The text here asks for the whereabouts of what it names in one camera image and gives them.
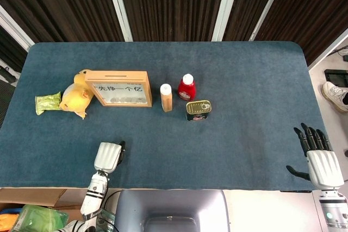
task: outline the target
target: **red ketchup bottle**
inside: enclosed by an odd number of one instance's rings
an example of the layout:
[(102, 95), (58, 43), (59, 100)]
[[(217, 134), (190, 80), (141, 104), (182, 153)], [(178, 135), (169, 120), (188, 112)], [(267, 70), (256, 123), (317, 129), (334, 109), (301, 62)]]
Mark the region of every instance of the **red ketchup bottle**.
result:
[(196, 96), (196, 85), (192, 75), (185, 74), (178, 87), (178, 95), (181, 99), (191, 101)]

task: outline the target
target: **canned fish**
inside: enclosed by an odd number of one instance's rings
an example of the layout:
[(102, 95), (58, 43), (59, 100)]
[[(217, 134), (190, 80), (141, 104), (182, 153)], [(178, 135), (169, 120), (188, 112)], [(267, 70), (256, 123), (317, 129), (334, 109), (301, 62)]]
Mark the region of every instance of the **canned fish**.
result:
[(212, 110), (208, 100), (189, 102), (186, 104), (186, 119), (188, 121), (204, 120)]

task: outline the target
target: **white shoe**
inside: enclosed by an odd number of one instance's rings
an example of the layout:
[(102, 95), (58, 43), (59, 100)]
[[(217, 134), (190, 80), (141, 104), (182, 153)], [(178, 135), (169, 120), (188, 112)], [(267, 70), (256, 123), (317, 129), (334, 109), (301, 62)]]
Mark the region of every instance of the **white shoe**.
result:
[(344, 104), (342, 101), (348, 91), (344, 91), (343, 89), (327, 81), (322, 85), (321, 93), (336, 107), (337, 110), (340, 112), (348, 112), (348, 105)]

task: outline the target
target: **wooden picture frame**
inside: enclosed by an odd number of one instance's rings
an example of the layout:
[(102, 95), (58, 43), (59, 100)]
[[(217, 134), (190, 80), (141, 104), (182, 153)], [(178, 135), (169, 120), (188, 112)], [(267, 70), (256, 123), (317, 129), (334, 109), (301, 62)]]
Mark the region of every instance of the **wooden picture frame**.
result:
[(87, 71), (85, 81), (103, 106), (152, 106), (146, 71)]

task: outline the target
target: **robot finger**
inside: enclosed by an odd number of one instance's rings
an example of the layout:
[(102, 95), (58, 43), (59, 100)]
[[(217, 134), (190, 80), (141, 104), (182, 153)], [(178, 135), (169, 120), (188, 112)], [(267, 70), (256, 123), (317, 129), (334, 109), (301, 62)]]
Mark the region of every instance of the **robot finger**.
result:
[(315, 129), (313, 129), (312, 127), (309, 127), (310, 129), (310, 132), (313, 134), (314, 136), (314, 141), (315, 141), (315, 144), (316, 144), (316, 147), (319, 149), (319, 150), (324, 150), (324, 146), (321, 142), (321, 138), (319, 136), (319, 134), (316, 132)]
[(332, 151), (331, 145), (330, 145), (328, 139), (326, 138), (325, 134), (319, 129), (317, 129), (316, 132), (319, 134), (319, 136), (321, 138), (321, 142), (322, 142), (324, 149), (327, 151)]
[(292, 175), (310, 181), (310, 177), (308, 173), (296, 171), (293, 167), (289, 165), (286, 165), (286, 168)]
[(294, 131), (295, 131), (295, 133), (298, 135), (298, 137), (300, 139), (301, 147), (303, 149), (304, 156), (306, 157), (307, 156), (307, 151), (310, 150), (310, 147), (309, 147), (308, 142), (307, 142), (307, 138), (306, 138), (306, 136), (303, 134), (303, 132), (300, 129), (295, 127)]
[(122, 162), (123, 157), (125, 156), (125, 151), (126, 151), (126, 142), (121, 141), (120, 145), (121, 145), (121, 153), (120, 153), (120, 157), (119, 157), (119, 161), (117, 162), (117, 165)]
[(301, 126), (304, 130), (304, 133), (306, 133), (306, 137), (307, 137), (307, 141), (308, 141), (308, 145), (309, 145), (310, 149), (312, 151), (316, 150), (317, 148), (316, 148), (316, 144), (315, 144), (312, 132), (310, 131), (308, 126), (305, 125), (304, 123), (301, 123)]

